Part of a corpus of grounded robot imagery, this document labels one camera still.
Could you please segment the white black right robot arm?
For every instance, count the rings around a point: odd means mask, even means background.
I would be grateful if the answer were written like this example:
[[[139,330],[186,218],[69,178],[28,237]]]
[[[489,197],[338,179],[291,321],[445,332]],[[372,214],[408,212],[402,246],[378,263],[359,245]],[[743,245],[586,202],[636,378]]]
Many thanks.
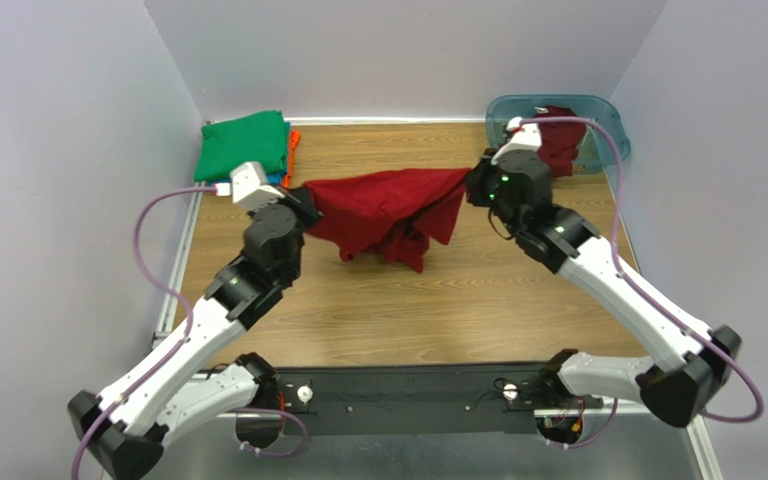
[[[634,401],[677,428],[703,413],[733,371],[742,345],[735,330],[694,318],[636,271],[621,277],[610,241],[578,212],[553,202],[552,175],[536,153],[488,148],[465,185],[468,202],[499,218],[507,239],[589,294],[647,352],[624,358],[564,350],[542,369],[545,393]]]

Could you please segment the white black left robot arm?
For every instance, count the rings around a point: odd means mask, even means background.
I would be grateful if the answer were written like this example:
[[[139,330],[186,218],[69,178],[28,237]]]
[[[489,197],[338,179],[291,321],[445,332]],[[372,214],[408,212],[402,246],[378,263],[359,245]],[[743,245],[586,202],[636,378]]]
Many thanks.
[[[82,390],[67,408],[79,445],[70,466],[77,479],[86,455],[115,479],[141,479],[166,448],[235,407],[272,395],[273,375],[246,354],[211,380],[188,381],[218,351],[247,333],[282,300],[301,273],[304,233],[321,218],[313,202],[282,187],[218,183],[197,192],[228,197],[251,216],[240,253],[222,267],[196,301],[139,268],[175,298],[185,319],[128,373],[98,393]]]

